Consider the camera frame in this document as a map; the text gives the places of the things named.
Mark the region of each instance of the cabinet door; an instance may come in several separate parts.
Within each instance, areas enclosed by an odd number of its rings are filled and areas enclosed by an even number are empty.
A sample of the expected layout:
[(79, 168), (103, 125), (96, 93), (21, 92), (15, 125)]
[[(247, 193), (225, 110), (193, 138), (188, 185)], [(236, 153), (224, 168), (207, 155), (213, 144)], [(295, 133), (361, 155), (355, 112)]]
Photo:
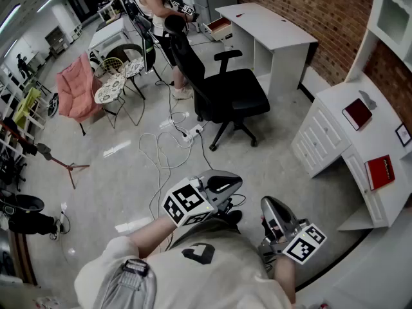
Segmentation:
[(323, 168), (334, 162), (350, 145), (338, 123), (317, 99), (303, 121), (300, 132)]
[(297, 132), (292, 142), (292, 149), (296, 157), (298, 157), (304, 165), (310, 177), (314, 177), (322, 170), (320, 163), (317, 161), (314, 153), (309, 149), (308, 143), (303, 138), (301, 132)]
[(388, 221), (386, 219), (383, 206), (381, 205), (379, 194), (377, 191), (371, 190), (368, 175), (366, 174), (365, 164), (361, 160), (355, 148), (352, 145), (349, 146), (349, 148), (342, 153), (342, 158), (346, 162), (346, 165), (352, 173), (352, 176), (363, 195), (373, 222), (373, 226), (375, 228), (387, 227)]

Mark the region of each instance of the white tank top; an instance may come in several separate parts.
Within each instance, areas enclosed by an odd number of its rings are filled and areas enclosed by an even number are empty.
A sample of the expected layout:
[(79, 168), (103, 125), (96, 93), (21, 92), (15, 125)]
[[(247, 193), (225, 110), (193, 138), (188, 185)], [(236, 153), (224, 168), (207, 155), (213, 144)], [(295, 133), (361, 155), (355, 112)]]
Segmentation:
[(153, 23), (153, 34), (159, 35), (160, 37), (163, 35), (163, 23), (164, 19), (156, 16), (152, 10), (149, 8), (147, 5), (143, 5), (140, 0), (135, 0), (136, 4), (140, 8), (140, 10), (145, 14), (146, 16), (150, 17), (152, 19)]

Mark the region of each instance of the picture frame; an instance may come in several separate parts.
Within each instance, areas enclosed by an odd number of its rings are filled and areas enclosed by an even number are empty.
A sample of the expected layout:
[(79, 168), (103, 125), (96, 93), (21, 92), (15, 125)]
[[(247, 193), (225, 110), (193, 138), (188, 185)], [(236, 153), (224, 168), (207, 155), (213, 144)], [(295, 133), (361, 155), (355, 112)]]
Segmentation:
[(395, 132), (398, 135), (400, 143), (402, 143), (404, 147), (407, 146), (407, 144), (410, 141), (412, 141), (411, 133), (407, 130), (404, 123), (402, 123), (398, 128), (396, 128)]

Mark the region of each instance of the white baseboard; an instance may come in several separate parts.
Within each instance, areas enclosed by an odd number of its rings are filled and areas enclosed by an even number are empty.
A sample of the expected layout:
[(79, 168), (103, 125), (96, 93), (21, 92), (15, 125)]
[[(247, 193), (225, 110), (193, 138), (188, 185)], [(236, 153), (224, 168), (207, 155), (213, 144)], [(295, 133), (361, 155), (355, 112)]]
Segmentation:
[(313, 96), (322, 90), (331, 88), (327, 81), (309, 65), (304, 66), (301, 83)]

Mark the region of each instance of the dark red book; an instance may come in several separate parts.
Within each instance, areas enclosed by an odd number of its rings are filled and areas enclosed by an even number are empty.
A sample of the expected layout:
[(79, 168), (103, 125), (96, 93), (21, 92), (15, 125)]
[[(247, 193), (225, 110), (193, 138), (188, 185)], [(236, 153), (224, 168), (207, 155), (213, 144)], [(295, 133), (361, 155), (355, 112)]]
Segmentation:
[(395, 179), (389, 155), (365, 163), (371, 190), (379, 189)]
[(372, 117), (372, 112), (360, 98), (344, 108), (342, 113), (355, 130), (361, 128)]

